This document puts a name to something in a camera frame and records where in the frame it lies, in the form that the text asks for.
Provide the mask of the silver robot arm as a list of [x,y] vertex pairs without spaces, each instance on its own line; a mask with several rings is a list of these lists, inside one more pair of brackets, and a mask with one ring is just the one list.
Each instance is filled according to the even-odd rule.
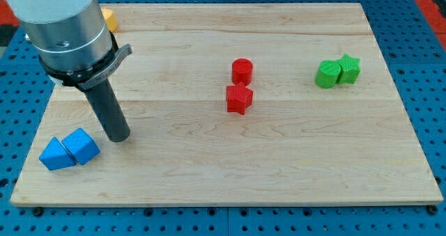
[[6,0],[51,69],[89,68],[112,49],[97,0]]

